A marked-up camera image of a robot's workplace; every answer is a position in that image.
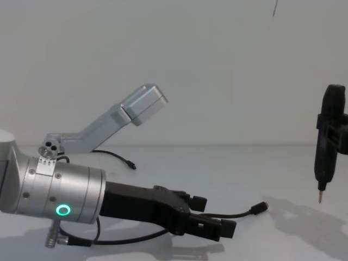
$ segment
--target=silver cylindrical joint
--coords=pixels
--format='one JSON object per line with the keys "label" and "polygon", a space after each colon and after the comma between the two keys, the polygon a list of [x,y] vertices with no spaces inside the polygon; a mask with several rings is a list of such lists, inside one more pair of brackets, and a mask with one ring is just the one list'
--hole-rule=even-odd
{"label": "silver cylindrical joint", "polygon": [[105,172],[56,162],[53,175],[32,174],[38,158],[29,161],[17,213],[80,223],[94,223],[103,203]]}

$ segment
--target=green ring light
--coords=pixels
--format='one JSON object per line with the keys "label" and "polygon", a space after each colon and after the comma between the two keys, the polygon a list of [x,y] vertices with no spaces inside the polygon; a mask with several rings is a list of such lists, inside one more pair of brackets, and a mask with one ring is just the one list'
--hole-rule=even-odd
{"label": "green ring light", "polygon": [[57,208],[55,209],[55,212],[57,213],[57,215],[59,216],[68,216],[71,212],[71,209],[68,205],[66,204],[62,204],[57,206]]}

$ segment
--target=cable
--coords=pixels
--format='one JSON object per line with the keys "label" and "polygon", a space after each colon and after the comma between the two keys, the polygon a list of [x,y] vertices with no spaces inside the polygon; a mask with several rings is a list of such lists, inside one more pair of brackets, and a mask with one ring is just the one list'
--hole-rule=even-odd
{"label": "cable", "polygon": [[209,218],[219,218],[219,219],[238,219],[238,218],[243,218],[244,216],[249,216],[251,215],[250,211],[240,213],[240,214],[234,214],[234,215],[222,215],[222,214],[212,214],[212,213],[204,213],[200,214],[200,216],[205,216]]}
{"label": "cable", "polygon": [[102,241],[96,241],[94,244],[95,245],[104,245],[104,246],[115,246],[115,245],[126,245],[126,244],[133,244],[133,243],[138,243],[150,239],[157,238],[161,235],[164,235],[168,233],[167,229],[163,229],[159,232],[150,234],[150,235],[145,235],[143,237],[138,237],[138,238],[131,238],[131,239],[123,239],[123,240],[102,240]]}
{"label": "cable", "polygon": [[57,161],[65,159],[67,163],[70,163],[70,159],[67,156],[61,156],[57,158]]}
{"label": "cable", "polygon": [[276,4],[275,4],[274,9],[273,9],[272,17],[274,17],[276,15],[277,6],[278,6],[278,0],[276,0]]}
{"label": "cable", "polygon": [[114,152],[111,151],[103,151],[103,150],[93,150],[92,152],[96,152],[96,153],[105,153],[105,154],[109,154],[111,156],[116,157],[117,159],[123,161],[124,163],[126,163],[128,165],[128,167],[130,167],[133,170],[136,170],[136,166],[133,162],[131,162],[130,160],[125,159],[124,157],[121,157],[120,155],[117,155]]}
{"label": "cable", "polygon": [[93,239],[93,242],[98,241],[100,237],[100,232],[101,232],[100,220],[99,220],[99,217],[97,217],[97,234],[96,234],[96,237]]}

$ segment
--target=cable connector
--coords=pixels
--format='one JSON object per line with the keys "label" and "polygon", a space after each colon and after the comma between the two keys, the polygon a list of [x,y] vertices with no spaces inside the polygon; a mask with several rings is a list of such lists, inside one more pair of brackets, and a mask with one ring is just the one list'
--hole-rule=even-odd
{"label": "cable connector", "polygon": [[136,170],[136,166],[133,162],[131,162],[130,160],[126,161],[126,164],[128,165],[128,167],[130,167],[133,170]]}
{"label": "cable connector", "polygon": [[268,209],[268,204],[266,202],[261,202],[252,206],[249,210],[250,214],[258,215],[262,212],[265,212]]}

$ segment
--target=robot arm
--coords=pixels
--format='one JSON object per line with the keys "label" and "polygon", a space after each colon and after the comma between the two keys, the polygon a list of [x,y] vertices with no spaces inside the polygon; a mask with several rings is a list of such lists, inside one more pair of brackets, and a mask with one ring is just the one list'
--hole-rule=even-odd
{"label": "robot arm", "polygon": [[48,134],[38,150],[39,155],[54,159],[59,152],[89,153],[129,123],[141,125],[167,103],[157,85],[145,84],[81,132]]}
{"label": "robot arm", "polygon": [[[128,123],[142,124],[166,103],[156,85],[146,84],[80,133],[49,134],[39,149],[40,157],[23,154],[14,137],[0,130],[0,211],[51,219],[49,248],[56,243],[90,246],[90,240],[59,235],[60,222],[94,223],[99,215],[154,223],[175,235],[215,241],[231,238],[235,221],[191,213],[204,211],[205,198],[159,186],[148,189],[107,182],[101,169],[56,160],[58,152],[91,152]],[[263,202],[234,218],[267,208]]]}

